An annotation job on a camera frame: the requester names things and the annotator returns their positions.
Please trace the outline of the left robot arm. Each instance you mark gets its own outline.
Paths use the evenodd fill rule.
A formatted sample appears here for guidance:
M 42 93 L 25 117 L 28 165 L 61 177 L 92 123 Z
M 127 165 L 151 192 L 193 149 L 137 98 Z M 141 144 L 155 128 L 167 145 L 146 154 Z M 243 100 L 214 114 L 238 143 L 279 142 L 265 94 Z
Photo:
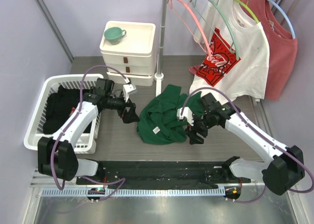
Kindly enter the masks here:
M 70 181 L 74 177 L 87 176 L 93 184 L 100 184 L 105 173 L 97 161 L 78 159 L 74 148 L 88 125 L 105 109 L 116 110 L 123 123 L 139 121 L 135 112 L 136 105 L 130 94 L 136 86 L 125 80 L 119 96 L 112 95 L 114 82 L 98 78 L 96 85 L 88 93 L 81 93 L 74 113 L 51 137 L 42 137 L 37 144 L 38 172 L 55 180 Z

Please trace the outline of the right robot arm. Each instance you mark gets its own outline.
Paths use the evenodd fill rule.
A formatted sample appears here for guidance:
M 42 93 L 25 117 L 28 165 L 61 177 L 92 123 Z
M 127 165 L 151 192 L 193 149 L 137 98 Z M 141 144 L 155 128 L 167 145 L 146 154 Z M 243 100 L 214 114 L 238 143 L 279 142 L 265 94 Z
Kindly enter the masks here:
M 233 182 L 238 177 L 263 182 L 277 195 L 282 195 L 305 176 L 303 152 L 298 146 L 288 147 L 252 123 L 233 103 L 221 104 L 213 94 L 198 99 L 202 116 L 184 105 L 177 111 L 179 120 L 186 120 L 190 144 L 202 144 L 208 130 L 221 126 L 236 135 L 262 159 L 248 161 L 234 156 L 225 162 L 222 178 Z

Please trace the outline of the green t-shirt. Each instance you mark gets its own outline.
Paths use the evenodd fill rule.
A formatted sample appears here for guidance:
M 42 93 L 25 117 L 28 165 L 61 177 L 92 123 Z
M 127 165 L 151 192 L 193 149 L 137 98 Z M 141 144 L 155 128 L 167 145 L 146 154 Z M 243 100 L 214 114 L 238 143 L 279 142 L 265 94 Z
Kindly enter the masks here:
M 168 145 L 186 141 L 187 122 L 177 119 L 177 110 L 183 107 L 188 95 L 181 87 L 169 84 L 152 99 L 140 113 L 137 133 L 142 141 L 152 145 Z

